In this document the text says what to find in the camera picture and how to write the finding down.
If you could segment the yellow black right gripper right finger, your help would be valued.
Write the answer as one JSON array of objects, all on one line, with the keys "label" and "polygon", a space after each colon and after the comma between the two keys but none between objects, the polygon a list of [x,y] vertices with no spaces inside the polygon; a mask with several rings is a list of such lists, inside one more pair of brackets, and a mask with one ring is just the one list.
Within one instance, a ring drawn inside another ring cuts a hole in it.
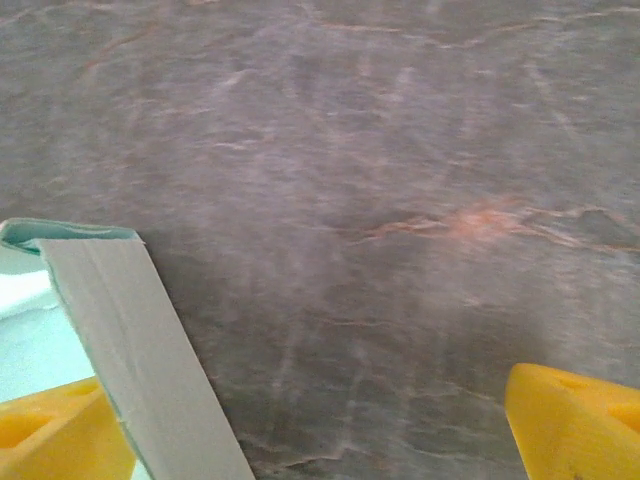
[{"label": "yellow black right gripper right finger", "polygon": [[521,363],[505,411],[529,480],[640,480],[640,390]]}]

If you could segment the light blue paper box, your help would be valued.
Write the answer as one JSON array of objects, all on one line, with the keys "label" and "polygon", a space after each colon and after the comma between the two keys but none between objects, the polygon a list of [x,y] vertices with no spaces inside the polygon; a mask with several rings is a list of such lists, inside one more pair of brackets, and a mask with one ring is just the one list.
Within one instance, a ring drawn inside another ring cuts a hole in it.
[{"label": "light blue paper box", "polygon": [[15,218],[0,246],[9,271],[47,270],[151,480],[256,480],[134,230]]}]

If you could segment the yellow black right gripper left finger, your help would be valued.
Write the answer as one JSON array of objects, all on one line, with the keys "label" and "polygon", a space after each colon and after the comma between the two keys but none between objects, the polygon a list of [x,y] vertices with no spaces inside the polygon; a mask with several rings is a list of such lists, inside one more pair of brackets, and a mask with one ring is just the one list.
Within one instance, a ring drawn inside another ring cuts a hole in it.
[{"label": "yellow black right gripper left finger", "polygon": [[0,480],[131,480],[135,464],[94,377],[0,403]]}]

